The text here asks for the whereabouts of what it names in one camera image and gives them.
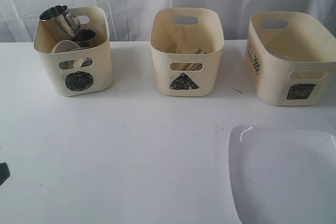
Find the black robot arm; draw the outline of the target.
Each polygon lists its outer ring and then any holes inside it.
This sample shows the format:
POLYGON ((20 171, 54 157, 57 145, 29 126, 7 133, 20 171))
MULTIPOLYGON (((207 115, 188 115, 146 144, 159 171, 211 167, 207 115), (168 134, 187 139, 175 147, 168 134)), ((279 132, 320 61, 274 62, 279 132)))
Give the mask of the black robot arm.
POLYGON ((0 163, 0 185, 5 183, 10 177, 10 170, 7 163, 0 163))

